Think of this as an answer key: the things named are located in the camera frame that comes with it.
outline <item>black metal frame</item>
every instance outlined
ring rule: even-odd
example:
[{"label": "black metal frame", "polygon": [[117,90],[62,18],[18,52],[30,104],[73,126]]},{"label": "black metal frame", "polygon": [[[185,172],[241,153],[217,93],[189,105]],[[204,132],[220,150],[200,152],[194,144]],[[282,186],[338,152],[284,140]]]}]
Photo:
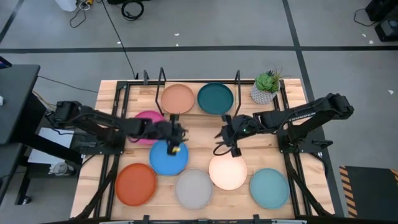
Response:
[{"label": "black metal frame", "polygon": [[[144,70],[144,80],[142,82],[140,81],[118,81],[117,85],[116,85],[116,93],[115,93],[115,97],[114,97],[114,104],[113,104],[113,109],[112,109],[112,115],[116,115],[116,112],[118,110],[118,104],[119,104],[119,97],[121,94],[121,90],[125,89],[124,92],[124,99],[123,99],[123,105],[122,105],[122,113],[121,113],[121,117],[125,118],[126,117],[126,113],[127,113],[127,104],[129,102],[129,92],[130,92],[130,88],[132,86],[137,86],[137,85],[156,85],[157,86],[157,90],[156,90],[156,97],[155,97],[155,102],[156,105],[160,111],[160,113],[162,115],[164,115],[159,102],[158,102],[158,98],[159,98],[159,88],[161,85],[165,85],[166,82],[166,76],[164,73],[164,69],[160,68],[160,72],[159,72],[159,78],[158,80],[150,80],[149,76],[147,74],[147,72]],[[241,85],[253,85],[254,84],[254,80],[241,80],[240,77],[240,71],[238,70],[236,72],[236,76],[234,80],[174,80],[174,82],[194,82],[194,83],[214,83],[214,82],[218,82],[218,83],[222,83],[222,84],[235,84],[238,85],[238,107],[236,109],[235,112],[235,116],[238,114],[239,109],[241,107]],[[286,95],[286,91],[284,89],[284,85],[282,85],[283,88],[281,89],[281,93],[282,93],[282,99],[284,101],[284,106],[285,108],[289,107],[289,102],[287,101],[287,95]],[[278,98],[275,97],[274,98],[274,105],[275,108],[277,110],[280,109],[279,107],[279,101]],[[287,159],[289,158],[289,153],[284,153],[284,159],[285,159],[285,165],[287,166]],[[119,155],[114,157],[114,161],[117,164],[119,163]],[[107,169],[108,169],[108,162],[109,162],[109,156],[105,155],[104,156],[104,161],[103,161],[103,166],[102,166],[102,170],[101,170],[101,176],[100,176],[100,182],[99,182],[99,187],[102,185],[105,177],[106,177],[106,173],[107,173]],[[297,166],[297,172],[299,177],[304,181],[304,175],[303,175],[303,169],[302,169],[302,165],[301,165],[301,160],[300,160],[300,156],[298,154],[295,154],[295,163]],[[116,181],[116,177],[114,177],[114,179],[111,182],[110,185],[110,189],[109,189],[109,197],[108,197],[108,201],[107,201],[107,206],[106,206],[106,218],[110,219],[111,218],[111,213],[112,213],[112,204],[113,204],[113,199],[114,199],[114,183]],[[300,215],[300,210],[299,210],[299,203],[298,203],[298,199],[297,199],[297,193],[295,190],[295,182],[293,181],[293,179],[288,176],[288,181],[289,181],[289,187],[290,187],[290,195],[292,198],[292,203],[293,203],[293,209],[294,209],[294,215],[295,217]],[[307,198],[303,195],[304,198],[304,204],[305,204],[305,211],[307,215],[312,215],[311,213],[311,206],[307,200]],[[100,210],[101,210],[101,200],[99,200],[97,206],[95,207],[95,212],[94,212],[94,217],[97,218],[100,215]],[[238,221],[238,222],[242,222],[242,223],[252,223],[253,220],[233,220],[234,222]]]}]

